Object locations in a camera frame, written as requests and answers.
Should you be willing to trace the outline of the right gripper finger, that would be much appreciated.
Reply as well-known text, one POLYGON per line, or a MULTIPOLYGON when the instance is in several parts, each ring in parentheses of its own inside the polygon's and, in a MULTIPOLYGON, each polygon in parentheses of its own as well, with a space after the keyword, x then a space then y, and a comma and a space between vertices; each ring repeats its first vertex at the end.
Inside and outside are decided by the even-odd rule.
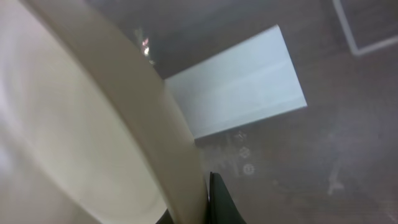
POLYGON ((210 173, 210 223, 246 224, 219 173, 210 173))

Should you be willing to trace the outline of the cream bowl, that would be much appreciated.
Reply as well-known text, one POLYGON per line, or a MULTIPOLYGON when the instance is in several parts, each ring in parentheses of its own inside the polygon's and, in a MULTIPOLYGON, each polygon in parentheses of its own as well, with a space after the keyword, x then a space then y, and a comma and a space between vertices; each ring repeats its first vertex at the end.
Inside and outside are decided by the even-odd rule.
POLYGON ((193 136, 84 1, 1 2, 1 222, 207 223, 193 136))

